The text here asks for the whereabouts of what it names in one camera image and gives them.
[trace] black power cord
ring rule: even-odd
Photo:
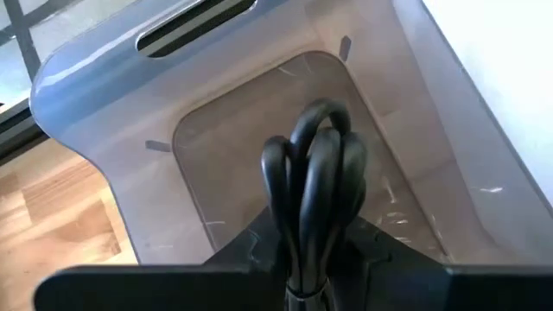
[[[319,129],[327,117],[332,127]],[[290,140],[264,145],[270,210],[289,253],[288,290],[300,301],[325,292],[328,259],[365,199],[366,158],[346,108],[328,98],[306,107]]]

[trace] wooden floor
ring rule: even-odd
[[[53,140],[0,167],[0,311],[31,310],[38,282],[83,263],[136,263],[111,191]]]

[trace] translucent plastic container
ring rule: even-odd
[[[548,202],[422,3],[257,0],[170,48],[233,3],[154,39],[205,3],[134,3],[35,80],[37,123],[105,175],[141,263],[202,263],[244,229],[266,205],[264,140],[321,97],[369,149],[360,216],[443,262],[553,259]]]

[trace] black cable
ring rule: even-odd
[[[319,129],[327,117],[332,127]],[[290,141],[275,136],[265,143],[264,182],[289,251],[294,295],[308,297],[327,284],[327,261],[365,199],[366,158],[346,108],[328,98],[306,107]]]

